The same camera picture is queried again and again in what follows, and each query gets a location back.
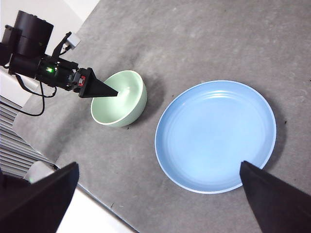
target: green bowl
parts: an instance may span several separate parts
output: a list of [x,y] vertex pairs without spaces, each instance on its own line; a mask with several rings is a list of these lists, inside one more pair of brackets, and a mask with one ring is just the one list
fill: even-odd
[[122,127],[133,123],[147,103],[147,90],[141,76],[135,71],[124,70],[110,76],[104,83],[119,93],[116,97],[93,98],[93,119],[110,127]]

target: gray table surface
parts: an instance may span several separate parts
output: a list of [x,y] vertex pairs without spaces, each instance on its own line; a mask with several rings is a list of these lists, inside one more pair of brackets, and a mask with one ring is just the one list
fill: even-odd
[[[92,195],[140,232],[256,233],[243,188],[203,195],[175,185],[158,165],[154,136],[167,105],[198,83],[224,79],[262,93],[277,121],[265,169],[311,194],[310,0],[101,0],[65,55],[102,81],[120,70],[143,77],[147,107],[129,127],[97,124],[91,99],[59,90],[40,117],[14,130],[64,166],[76,161]],[[24,106],[39,111],[40,98]]]

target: white wall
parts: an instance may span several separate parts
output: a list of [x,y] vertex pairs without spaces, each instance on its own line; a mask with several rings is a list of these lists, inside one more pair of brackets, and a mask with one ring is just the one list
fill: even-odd
[[[56,45],[67,32],[77,32],[84,22],[63,0],[0,0],[1,37],[3,36],[4,26],[6,24],[14,26],[19,10],[37,15],[39,18],[54,25],[46,50],[46,54],[48,55],[52,54]],[[7,74],[7,70],[0,69],[0,94],[23,106],[30,97],[30,94],[21,89],[15,77]],[[37,81],[27,77],[23,77],[23,80],[30,88],[37,86]]]
[[65,3],[78,15],[84,22],[91,14],[99,0],[64,0]]

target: plate rim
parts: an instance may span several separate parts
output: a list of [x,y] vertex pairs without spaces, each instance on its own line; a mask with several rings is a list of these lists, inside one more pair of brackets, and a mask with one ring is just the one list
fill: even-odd
[[156,149],[156,136],[157,136],[157,132],[158,132],[158,128],[159,128],[159,125],[160,125],[160,122],[164,116],[164,114],[166,113],[166,111],[168,110],[168,108],[178,99],[180,98],[182,95],[184,95],[186,92],[192,90],[192,89],[195,89],[201,85],[205,85],[207,83],[220,83],[220,82],[226,82],[226,83],[235,83],[235,84],[238,84],[238,85],[242,85],[248,89],[250,89],[251,91],[255,92],[255,94],[257,94],[262,100],[263,102],[265,103],[265,105],[268,107],[269,109],[269,113],[272,117],[272,120],[273,120],[273,142],[271,144],[271,148],[269,150],[269,153],[268,155],[266,156],[264,162],[260,165],[260,169],[263,169],[263,167],[267,164],[267,162],[269,161],[271,155],[272,155],[272,152],[274,150],[274,147],[275,147],[275,144],[276,144],[276,118],[274,116],[274,113],[272,111],[272,108],[270,106],[270,104],[268,103],[268,101],[263,97],[263,95],[261,93],[259,93],[257,90],[255,90],[254,88],[244,84],[244,83],[241,83],[241,82],[237,82],[237,81],[233,81],[233,80],[212,80],[212,81],[208,81],[208,82],[204,82],[204,83],[200,83],[200,84],[197,84],[195,86],[192,86],[190,87],[189,89],[183,91],[181,94],[179,94],[175,99],[173,99],[173,101],[166,107],[166,109],[164,110],[164,112],[162,113],[159,121],[158,121],[158,124],[156,126],[156,131],[155,131],[155,154],[156,154],[156,158],[157,158],[157,161],[162,169],[162,171],[165,173],[165,175],[170,178],[171,181],[173,181],[176,185],[188,190],[188,191],[191,191],[191,192],[195,192],[195,193],[200,193],[200,194],[218,194],[218,193],[225,193],[225,192],[228,192],[228,191],[231,191],[233,189],[236,189],[236,188],[239,188],[242,186],[242,182],[233,186],[233,187],[230,187],[230,188],[226,188],[226,189],[222,189],[222,190],[217,190],[217,191],[201,191],[201,190],[195,190],[195,189],[192,189],[192,188],[189,188],[189,187],[186,187],[182,184],[180,184],[179,182],[175,181],[168,173],[167,171],[163,168],[162,164],[161,164],[161,161],[159,159],[159,156],[158,156],[158,153],[157,153],[157,149]]

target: blue plate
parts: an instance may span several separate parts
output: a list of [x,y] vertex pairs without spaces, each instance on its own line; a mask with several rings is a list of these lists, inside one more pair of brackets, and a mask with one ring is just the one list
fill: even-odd
[[276,141],[276,121],[264,97],[234,81],[211,81],[180,94],[164,111],[155,152],[165,174],[196,193],[242,185],[241,162],[263,168]]

